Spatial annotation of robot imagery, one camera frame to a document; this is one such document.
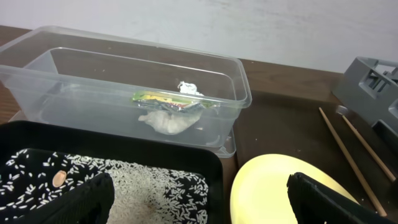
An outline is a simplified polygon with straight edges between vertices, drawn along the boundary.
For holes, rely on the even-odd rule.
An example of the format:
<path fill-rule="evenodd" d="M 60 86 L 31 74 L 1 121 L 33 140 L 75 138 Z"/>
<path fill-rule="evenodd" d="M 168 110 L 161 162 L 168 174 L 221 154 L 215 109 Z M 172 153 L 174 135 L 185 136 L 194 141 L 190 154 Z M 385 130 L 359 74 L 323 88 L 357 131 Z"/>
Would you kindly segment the yellow plate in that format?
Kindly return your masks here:
<path fill-rule="evenodd" d="M 240 168 L 230 195 L 232 223 L 297 223 L 287 193 L 290 175 L 301 172 L 355 202 L 337 181 L 315 166 L 282 154 L 257 156 Z"/>

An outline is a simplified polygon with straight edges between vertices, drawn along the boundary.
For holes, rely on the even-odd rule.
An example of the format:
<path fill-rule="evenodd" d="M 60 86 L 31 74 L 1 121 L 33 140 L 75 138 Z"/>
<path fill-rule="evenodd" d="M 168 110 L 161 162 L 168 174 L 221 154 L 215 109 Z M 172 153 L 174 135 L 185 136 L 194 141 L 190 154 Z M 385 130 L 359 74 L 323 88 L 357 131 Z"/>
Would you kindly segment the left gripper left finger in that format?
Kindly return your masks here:
<path fill-rule="evenodd" d="M 1 217 L 1 223 L 106 223 L 114 203 L 114 194 L 111 176 L 102 173 L 43 207 L 28 209 L 17 218 L 8 215 Z"/>

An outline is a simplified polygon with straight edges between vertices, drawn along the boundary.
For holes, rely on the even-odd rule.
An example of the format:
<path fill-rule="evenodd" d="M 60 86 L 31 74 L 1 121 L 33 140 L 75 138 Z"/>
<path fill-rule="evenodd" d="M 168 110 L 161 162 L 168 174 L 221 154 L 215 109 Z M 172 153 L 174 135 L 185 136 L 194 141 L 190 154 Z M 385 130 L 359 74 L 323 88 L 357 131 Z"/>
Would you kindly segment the white tissue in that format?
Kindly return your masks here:
<path fill-rule="evenodd" d="M 176 135 L 195 124 L 203 111 L 197 113 L 181 113 L 167 110 L 147 109 L 146 115 L 141 115 L 138 120 L 151 126 L 156 132 L 166 135 Z"/>

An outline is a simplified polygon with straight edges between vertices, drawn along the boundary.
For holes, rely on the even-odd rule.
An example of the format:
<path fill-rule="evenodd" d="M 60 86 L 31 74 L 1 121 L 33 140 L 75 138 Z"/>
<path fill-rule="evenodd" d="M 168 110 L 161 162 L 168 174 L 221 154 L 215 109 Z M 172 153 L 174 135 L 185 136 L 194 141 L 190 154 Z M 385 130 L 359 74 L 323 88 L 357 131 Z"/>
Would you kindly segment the green yellow snack wrapper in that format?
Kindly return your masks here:
<path fill-rule="evenodd" d="M 215 107 L 215 105 L 211 103 L 181 100 L 168 96 L 157 96 L 148 91 L 135 92 L 131 98 L 131 101 L 136 103 L 141 108 L 167 110 L 181 113 L 197 113 L 199 111 Z"/>

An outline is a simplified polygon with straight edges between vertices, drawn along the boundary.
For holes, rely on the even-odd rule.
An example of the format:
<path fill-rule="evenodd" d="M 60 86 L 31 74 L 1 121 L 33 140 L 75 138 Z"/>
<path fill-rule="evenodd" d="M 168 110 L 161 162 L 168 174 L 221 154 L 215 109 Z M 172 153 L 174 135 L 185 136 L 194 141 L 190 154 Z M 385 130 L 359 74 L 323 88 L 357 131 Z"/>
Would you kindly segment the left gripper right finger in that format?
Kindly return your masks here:
<path fill-rule="evenodd" d="M 298 224 L 394 224 L 301 172 L 289 176 L 287 194 Z"/>

